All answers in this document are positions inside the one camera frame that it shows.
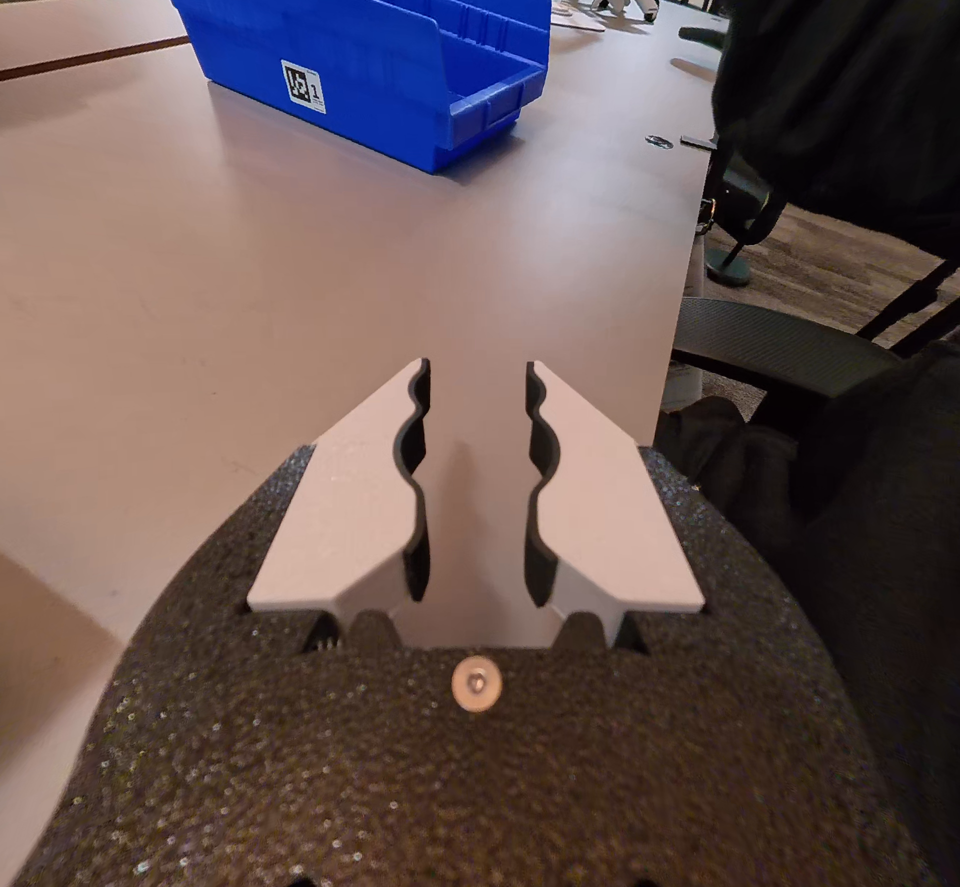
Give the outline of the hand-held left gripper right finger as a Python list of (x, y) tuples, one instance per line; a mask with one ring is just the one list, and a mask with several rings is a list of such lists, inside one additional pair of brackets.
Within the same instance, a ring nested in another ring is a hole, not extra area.
[(529, 457), (524, 583), (558, 625), (598, 621), (614, 646), (629, 614), (695, 616), (707, 599), (636, 441), (541, 361), (525, 370)]

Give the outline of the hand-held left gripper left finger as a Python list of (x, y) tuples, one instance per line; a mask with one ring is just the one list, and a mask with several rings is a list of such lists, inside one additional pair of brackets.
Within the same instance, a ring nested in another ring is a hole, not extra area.
[(317, 437), (247, 595), (254, 613), (351, 624), (419, 603), (430, 574), (426, 457), (431, 370), (416, 358)]

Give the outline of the black round stand base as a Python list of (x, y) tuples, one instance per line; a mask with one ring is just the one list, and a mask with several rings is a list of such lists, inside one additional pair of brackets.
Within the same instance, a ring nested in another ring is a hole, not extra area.
[(752, 273), (747, 260), (741, 255), (744, 243), (716, 245), (707, 240), (703, 245), (705, 275), (713, 282), (728, 288), (744, 288), (751, 283)]

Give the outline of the person's black jacket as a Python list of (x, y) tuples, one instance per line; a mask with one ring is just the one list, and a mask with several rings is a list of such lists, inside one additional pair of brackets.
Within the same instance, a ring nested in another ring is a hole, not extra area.
[(959, 0), (725, 0), (715, 126), (786, 201), (958, 254)]

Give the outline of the blue plastic bin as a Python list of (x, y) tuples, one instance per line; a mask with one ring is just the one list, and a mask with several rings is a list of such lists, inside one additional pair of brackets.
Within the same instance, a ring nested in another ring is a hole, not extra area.
[(550, 0), (171, 0), (204, 76), (436, 174), (544, 91)]

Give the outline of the black mesh chair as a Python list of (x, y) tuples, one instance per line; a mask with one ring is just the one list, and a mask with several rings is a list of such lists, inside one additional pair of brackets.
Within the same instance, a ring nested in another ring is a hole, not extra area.
[(681, 301), (671, 359), (767, 393), (828, 401), (904, 361), (855, 334), (709, 297)]

